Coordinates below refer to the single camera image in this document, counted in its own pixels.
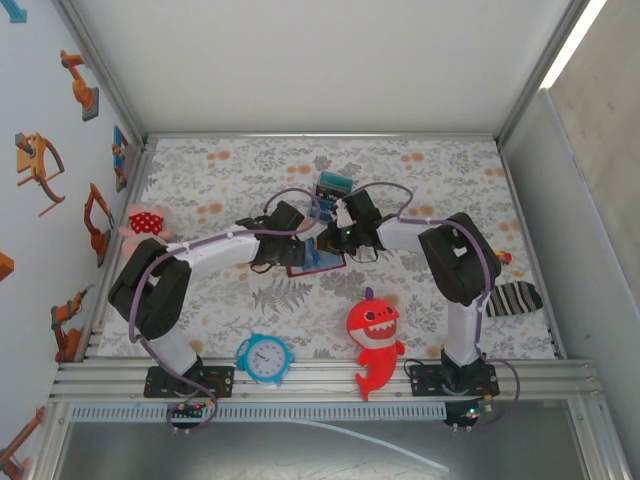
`blue alarm clock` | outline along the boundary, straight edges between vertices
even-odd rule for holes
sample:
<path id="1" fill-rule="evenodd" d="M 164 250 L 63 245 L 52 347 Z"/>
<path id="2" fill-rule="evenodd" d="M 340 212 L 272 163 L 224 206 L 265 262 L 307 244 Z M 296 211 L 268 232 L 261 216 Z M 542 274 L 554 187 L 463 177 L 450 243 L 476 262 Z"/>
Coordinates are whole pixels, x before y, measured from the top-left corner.
<path id="1" fill-rule="evenodd" d="M 240 345 L 236 352 L 238 370 L 246 371 L 262 384 L 282 383 L 289 371 L 293 354 L 278 337 L 254 333 Z"/>

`white cable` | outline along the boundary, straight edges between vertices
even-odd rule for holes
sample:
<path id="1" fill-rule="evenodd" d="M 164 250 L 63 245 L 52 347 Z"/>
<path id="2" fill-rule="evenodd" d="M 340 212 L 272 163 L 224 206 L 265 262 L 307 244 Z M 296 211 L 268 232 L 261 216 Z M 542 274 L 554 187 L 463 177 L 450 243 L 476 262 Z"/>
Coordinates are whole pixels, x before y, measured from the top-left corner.
<path id="1" fill-rule="evenodd" d="M 428 458 L 421 457 L 417 453 L 410 452 L 409 450 L 405 450 L 404 448 L 398 447 L 393 443 L 385 442 L 384 440 L 380 440 L 379 438 L 370 437 L 368 435 L 363 435 L 362 433 L 354 432 L 353 430 L 347 430 L 346 428 L 336 427 L 334 425 L 328 425 L 326 423 L 318 423 L 312 422 L 310 420 L 286 420 L 287 423 L 295 423 L 298 425 L 307 425 L 309 427 L 318 427 L 325 428 L 327 430 L 332 430 L 334 432 L 343 433 L 345 435 L 349 435 L 351 437 L 359 438 L 360 440 L 365 440 L 367 442 L 375 443 L 376 445 L 381 445 L 390 450 L 394 450 L 402 455 L 406 455 L 407 457 L 411 457 L 414 460 L 419 461 L 420 463 L 424 463 L 425 465 L 429 465 L 430 467 L 438 468 L 445 472 L 449 471 L 449 467 L 445 467 L 433 460 L 429 460 Z"/>

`floral tablecloth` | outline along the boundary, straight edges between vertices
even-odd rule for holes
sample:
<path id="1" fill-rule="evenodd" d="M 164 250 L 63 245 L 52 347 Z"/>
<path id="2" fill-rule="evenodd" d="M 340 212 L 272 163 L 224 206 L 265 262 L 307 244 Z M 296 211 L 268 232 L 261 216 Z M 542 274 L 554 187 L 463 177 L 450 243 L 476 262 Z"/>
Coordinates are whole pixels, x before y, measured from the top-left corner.
<path id="1" fill-rule="evenodd" d="M 346 175 L 356 185 L 393 181 L 411 188 L 406 211 L 413 218 L 446 218 L 467 212 L 496 250 L 513 255 L 497 283 L 534 282 L 523 234 L 500 157 L 493 142 L 232 138 L 160 140 L 145 179 L 141 202 L 167 210 L 166 226 L 189 241 L 219 232 L 236 220 L 261 214 L 263 203 L 287 187 L 311 189 L 319 172 Z M 383 215 L 406 194 L 374 187 L 370 195 Z M 308 199 L 284 197 L 306 213 Z M 317 235 L 322 227 L 311 231 Z M 347 335 L 349 310 L 365 287 L 395 304 L 399 338 L 409 357 L 438 357 L 446 337 L 446 307 L 424 256 L 380 252 L 375 263 L 288 278 L 284 268 L 258 275 L 247 265 L 211 272 L 193 282 L 180 326 L 205 357 L 231 358 L 251 333 L 281 337 L 298 359 L 354 359 Z M 482 346 L 490 356 L 554 358 L 544 309 L 486 318 Z M 108 306 L 99 355 L 146 355 L 131 345 L 127 325 Z"/>

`robot arm sticker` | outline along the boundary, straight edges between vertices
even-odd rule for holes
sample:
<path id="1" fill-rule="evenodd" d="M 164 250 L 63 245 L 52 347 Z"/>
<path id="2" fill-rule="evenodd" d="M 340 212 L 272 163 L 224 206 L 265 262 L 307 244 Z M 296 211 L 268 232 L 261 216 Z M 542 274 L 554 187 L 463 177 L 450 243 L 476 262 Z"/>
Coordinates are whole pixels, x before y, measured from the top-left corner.
<path id="1" fill-rule="evenodd" d="M 35 180 L 38 186 L 42 188 L 47 197 L 53 202 L 53 204 L 38 214 L 38 216 L 41 217 L 65 199 L 65 197 L 53 193 L 53 190 L 51 190 L 49 186 L 51 180 L 64 172 L 64 164 L 53 144 L 37 132 L 29 136 L 25 136 L 23 133 L 17 133 L 15 141 L 16 147 L 18 148 L 16 154 L 16 171 L 22 173 L 25 170 L 29 170 L 29 176 L 20 180 L 18 186 L 21 187 L 28 181 Z M 48 176 L 44 164 L 44 154 L 47 150 L 53 156 L 58 168 L 57 172 Z"/>
<path id="2" fill-rule="evenodd" d="M 84 65 L 82 55 L 68 55 L 64 50 L 60 50 L 60 60 L 62 66 L 69 70 L 73 77 L 73 95 L 80 105 L 82 105 L 82 120 L 85 122 L 98 116 L 98 87 L 89 88 L 82 75 L 78 72 L 78 65 Z"/>
<path id="3" fill-rule="evenodd" d="M 80 313 L 82 300 L 84 300 L 91 288 L 93 288 L 93 285 L 89 285 L 84 290 L 76 293 L 73 300 L 67 301 L 65 305 L 51 307 L 51 329 L 58 344 L 58 353 L 55 356 L 55 360 L 58 363 L 73 362 L 75 359 L 82 331 L 72 328 L 65 332 L 62 326 Z"/>
<path id="4" fill-rule="evenodd" d="M 93 203 L 98 202 L 98 205 L 107 216 L 109 220 L 109 228 L 104 232 L 101 232 L 99 228 L 96 228 L 91 221 L 91 210 L 93 209 Z M 111 214 L 111 210 L 105 202 L 100 190 L 95 184 L 89 184 L 89 197 L 87 203 L 84 204 L 84 224 L 91 235 L 91 248 L 96 251 L 98 268 L 104 263 L 105 255 L 107 254 L 107 247 L 111 240 L 111 229 L 114 227 L 115 220 Z"/>
<path id="5" fill-rule="evenodd" d="M 10 480 L 22 480 L 25 470 L 32 465 L 30 458 L 23 460 L 22 463 L 17 462 L 15 454 L 27 438 L 29 438 L 29 435 L 42 423 L 44 414 L 45 409 L 38 408 L 35 417 L 25 425 L 11 443 L 6 448 L 0 449 L 0 471 Z"/>
<path id="6" fill-rule="evenodd" d="M 117 125 L 113 126 L 113 144 L 111 153 L 113 154 L 113 171 L 116 173 L 116 192 L 127 186 L 127 170 L 130 170 L 130 163 L 125 158 L 125 148 L 129 146 L 122 130 Z"/>
<path id="7" fill-rule="evenodd" d="M 27 23 L 27 11 L 20 8 L 16 0 L 0 0 L 0 3 L 9 14 L 10 23 Z"/>
<path id="8" fill-rule="evenodd" d="M 14 268 L 13 260 L 0 252 L 0 282 L 11 275 Z"/>

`clock face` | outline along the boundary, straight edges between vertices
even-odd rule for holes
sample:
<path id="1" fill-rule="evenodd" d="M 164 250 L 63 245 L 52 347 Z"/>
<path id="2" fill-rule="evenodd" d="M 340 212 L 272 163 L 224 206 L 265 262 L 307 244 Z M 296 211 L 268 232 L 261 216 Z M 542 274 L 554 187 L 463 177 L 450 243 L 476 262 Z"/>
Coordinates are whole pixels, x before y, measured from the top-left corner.
<path id="1" fill-rule="evenodd" d="M 284 370 L 287 355 L 278 342 L 261 340 L 247 354 L 248 368 L 259 377 L 273 377 Z"/>

